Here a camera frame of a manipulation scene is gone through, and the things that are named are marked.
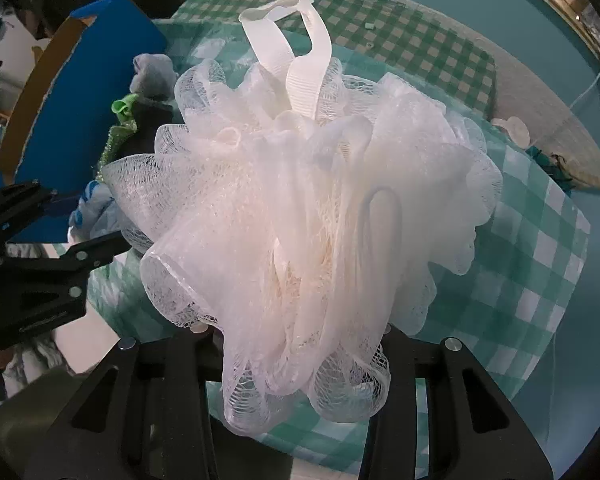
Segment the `green glitter sponge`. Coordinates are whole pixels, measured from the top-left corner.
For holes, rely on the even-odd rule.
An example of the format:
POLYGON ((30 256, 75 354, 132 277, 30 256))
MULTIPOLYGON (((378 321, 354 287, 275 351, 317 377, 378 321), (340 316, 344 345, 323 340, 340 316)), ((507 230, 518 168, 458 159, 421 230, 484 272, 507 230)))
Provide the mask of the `green glitter sponge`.
POLYGON ((125 142, 134 136, 135 129, 126 125, 111 126, 108 132, 108 139, 105 144, 99 161, 96 165, 95 180, 99 183, 105 182, 105 177, 102 174, 102 168, 111 164, 115 159, 118 151, 125 142))

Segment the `blue cardboard box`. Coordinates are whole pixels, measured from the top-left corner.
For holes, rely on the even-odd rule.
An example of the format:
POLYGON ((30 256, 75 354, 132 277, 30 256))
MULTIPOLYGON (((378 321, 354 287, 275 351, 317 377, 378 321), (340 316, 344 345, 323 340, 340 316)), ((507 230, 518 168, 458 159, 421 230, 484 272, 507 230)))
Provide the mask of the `blue cardboard box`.
POLYGON ((32 180, 66 209, 17 234, 20 243, 66 240, 69 214, 116 121, 111 104, 129 92, 133 60, 161 53, 166 37, 132 0, 98 0, 73 11, 35 63, 0 145, 0 188, 32 180))

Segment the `rolled grey sock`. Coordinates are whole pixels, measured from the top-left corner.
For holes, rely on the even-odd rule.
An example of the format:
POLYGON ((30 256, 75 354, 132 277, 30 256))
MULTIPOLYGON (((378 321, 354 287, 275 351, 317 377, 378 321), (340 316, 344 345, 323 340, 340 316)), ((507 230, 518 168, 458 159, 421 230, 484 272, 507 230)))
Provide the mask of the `rolled grey sock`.
POLYGON ((178 74, 165 54, 142 53, 133 58, 130 92, 156 101, 170 101, 178 74))

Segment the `dark green checkered cloth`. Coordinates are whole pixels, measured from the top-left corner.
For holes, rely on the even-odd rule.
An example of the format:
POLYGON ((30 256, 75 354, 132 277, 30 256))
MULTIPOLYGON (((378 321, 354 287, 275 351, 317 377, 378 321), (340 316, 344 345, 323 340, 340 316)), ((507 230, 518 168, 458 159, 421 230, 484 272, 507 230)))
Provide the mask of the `dark green checkered cloth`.
MULTIPOLYGON (((175 21, 234 24, 238 14, 273 0, 185 0, 175 21)), ((495 94, 495 61, 456 29, 414 3, 313 0, 332 43, 417 76, 487 118, 495 94)))

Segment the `white mesh bath loofah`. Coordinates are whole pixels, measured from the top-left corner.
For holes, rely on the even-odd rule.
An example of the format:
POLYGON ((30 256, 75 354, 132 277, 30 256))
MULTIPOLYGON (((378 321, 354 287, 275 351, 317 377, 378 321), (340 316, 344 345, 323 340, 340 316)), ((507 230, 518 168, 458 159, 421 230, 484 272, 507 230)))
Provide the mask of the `white mesh bath loofah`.
POLYGON ((422 328, 430 266, 466 273, 503 177, 472 120, 404 79, 344 72, 312 0, 239 17, 256 56, 178 78, 178 124, 102 174, 149 240, 140 278, 171 323, 223 335, 227 426, 262 434, 306 396, 332 422, 385 404, 381 338, 422 328))

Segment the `white blue striped cloth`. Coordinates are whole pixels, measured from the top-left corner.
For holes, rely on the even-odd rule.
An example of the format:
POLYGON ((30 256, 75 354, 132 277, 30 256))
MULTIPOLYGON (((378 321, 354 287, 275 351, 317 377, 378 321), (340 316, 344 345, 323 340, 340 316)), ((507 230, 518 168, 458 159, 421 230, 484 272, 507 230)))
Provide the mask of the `white blue striped cloth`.
POLYGON ((120 230, 119 207, 106 184, 91 181, 70 214, 68 242, 87 242, 120 230))

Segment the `rolled green sock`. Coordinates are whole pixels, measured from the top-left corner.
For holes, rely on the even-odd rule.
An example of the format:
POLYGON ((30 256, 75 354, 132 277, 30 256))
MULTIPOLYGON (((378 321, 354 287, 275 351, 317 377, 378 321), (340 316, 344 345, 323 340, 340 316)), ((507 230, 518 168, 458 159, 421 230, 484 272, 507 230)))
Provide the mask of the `rolled green sock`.
POLYGON ((120 125, 133 125, 134 118, 132 113, 132 107, 137 99, 137 94, 130 93, 124 96, 122 99, 115 100, 111 103, 110 110, 117 117, 120 125))

